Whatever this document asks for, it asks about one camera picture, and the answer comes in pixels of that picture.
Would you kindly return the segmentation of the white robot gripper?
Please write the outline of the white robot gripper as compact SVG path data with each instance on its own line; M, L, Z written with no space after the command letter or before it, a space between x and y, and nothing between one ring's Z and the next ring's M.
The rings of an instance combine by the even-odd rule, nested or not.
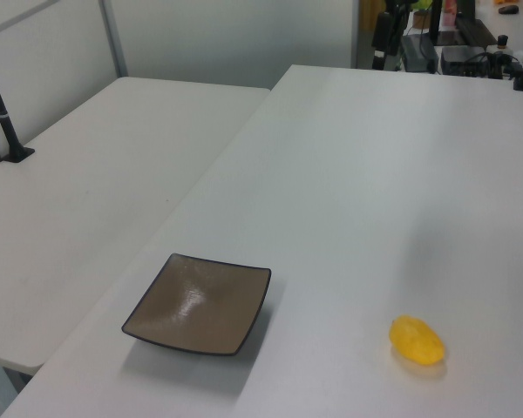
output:
M385 11L377 15L371 47L374 49L373 70L382 70L388 56L398 54L401 38L411 13L412 0L385 0Z

